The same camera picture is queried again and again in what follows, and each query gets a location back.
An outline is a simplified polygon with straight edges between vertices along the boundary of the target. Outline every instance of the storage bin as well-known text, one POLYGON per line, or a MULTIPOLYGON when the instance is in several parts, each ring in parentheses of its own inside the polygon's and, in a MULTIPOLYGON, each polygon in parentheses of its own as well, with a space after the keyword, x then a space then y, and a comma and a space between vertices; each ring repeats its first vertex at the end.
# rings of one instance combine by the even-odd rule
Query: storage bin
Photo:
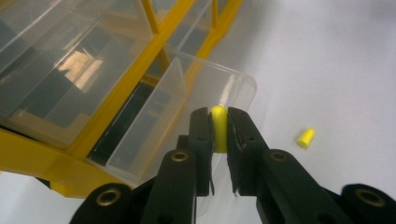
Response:
POLYGON ((190 114, 213 105, 248 109, 256 84, 252 77, 169 50, 172 62, 104 169, 132 186, 154 177, 163 155, 188 134, 190 114))
POLYGON ((152 38, 141 1, 12 1, 0 14, 0 125, 68 147, 152 38))

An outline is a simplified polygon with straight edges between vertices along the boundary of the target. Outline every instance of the clear plastic bin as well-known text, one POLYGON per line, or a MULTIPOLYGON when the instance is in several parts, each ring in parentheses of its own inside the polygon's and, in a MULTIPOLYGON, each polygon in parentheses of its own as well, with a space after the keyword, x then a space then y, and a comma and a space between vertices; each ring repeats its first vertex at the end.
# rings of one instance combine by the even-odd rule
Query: clear plastic bin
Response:
POLYGON ((0 125, 67 147, 152 38, 141 1, 0 7, 0 125))
POLYGON ((157 174, 163 155, 188 134, 192 111, 213 105, 248 109, 255 94, 250 76, 178 51, 170 55, 168 70, 106 164, 132 186, 157 174))
POLYGON ((173 32, 168 45, 195 55, 212 29, 212 1, 199 0, 173 32))

